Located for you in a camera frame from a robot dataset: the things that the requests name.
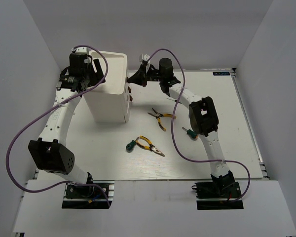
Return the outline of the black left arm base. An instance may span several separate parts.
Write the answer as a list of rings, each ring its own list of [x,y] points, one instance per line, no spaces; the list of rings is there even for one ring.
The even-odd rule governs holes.
[[[113,201],[114,181],[97,182],[94,186],[66,185],[62,209],[109,209]]]

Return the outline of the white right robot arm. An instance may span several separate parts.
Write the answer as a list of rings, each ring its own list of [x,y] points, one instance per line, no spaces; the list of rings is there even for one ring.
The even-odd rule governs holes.
[[[171,59],[160,59],[157,69],[148,60],[147,54],[141,55],[139,69],[127,82],[145,87],[148,81],[157,81],[163,93],[188,109],[192,131],[199,135],[210,163],[213,193],[219,197],[226,196],[231,192],[235,180],[220,146],[219,119],[213,99],[200,97],[188,90],[174,76]]]

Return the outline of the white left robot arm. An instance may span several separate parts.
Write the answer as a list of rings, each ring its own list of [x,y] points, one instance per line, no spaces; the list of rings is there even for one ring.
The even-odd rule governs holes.
[[[56,86],[56,109],[50,113],[38,139],[29,142],[28,149],[39,170],[77,183],[77,191],[83,197],[89,197],[94,193],[94,184],[88,181],[89,173],[75,164],[73,152],[66,147],[66,139],[81,92],[95,86],[104,74],[99,59],[87,52],[75,51],[70,54],[69,61]]]

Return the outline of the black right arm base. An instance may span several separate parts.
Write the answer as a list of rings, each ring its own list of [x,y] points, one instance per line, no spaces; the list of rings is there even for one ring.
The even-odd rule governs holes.
[[[196,194],[197,210],[241,210],[244,209],[238,182],[219,194],[213,182],[197,182],[191,186]]]

